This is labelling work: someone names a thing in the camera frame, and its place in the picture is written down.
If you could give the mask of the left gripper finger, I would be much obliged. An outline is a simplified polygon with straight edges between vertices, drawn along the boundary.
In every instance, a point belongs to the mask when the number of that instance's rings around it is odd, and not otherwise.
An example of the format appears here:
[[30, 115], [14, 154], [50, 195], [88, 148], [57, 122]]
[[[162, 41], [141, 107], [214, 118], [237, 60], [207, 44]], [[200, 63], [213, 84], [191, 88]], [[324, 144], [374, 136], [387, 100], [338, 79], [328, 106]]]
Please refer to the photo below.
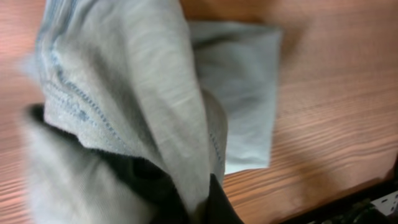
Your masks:
[[203, 222], [205, 224], [243, 224], [214, 174], [210, 175], [210, 190]]

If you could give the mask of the light blue t-shirt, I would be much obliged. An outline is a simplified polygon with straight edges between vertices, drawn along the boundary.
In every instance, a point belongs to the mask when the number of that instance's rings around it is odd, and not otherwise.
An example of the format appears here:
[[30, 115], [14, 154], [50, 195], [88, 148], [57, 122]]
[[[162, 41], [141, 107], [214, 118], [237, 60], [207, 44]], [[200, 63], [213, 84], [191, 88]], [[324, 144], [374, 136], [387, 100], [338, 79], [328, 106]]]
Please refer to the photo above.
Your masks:
[[179, 1], [47, 1], [24, 111], [34, 223], [204, 223], [210, 175], [269, 165], [281, 31]]

